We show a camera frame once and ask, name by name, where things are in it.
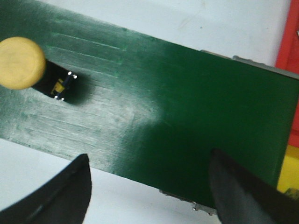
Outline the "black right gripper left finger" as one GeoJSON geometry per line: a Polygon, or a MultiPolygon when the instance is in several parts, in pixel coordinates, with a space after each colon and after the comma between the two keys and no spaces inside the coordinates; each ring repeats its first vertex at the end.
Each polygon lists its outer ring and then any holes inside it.
{"type": "Polygon", "coordinates": [[[92,195],[87,154],[43,186],[0,212],[2,224],[81,224],[92,195]]]}

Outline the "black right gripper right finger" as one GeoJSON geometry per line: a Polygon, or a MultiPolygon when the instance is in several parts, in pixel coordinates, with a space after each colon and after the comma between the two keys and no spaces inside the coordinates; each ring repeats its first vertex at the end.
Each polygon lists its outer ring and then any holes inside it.
{"type": "Polygon", "coordinates": [[[297,224],[299,202],[277,191],[219,149],[211,151],[209,184],[222,224],[297,224]]]}

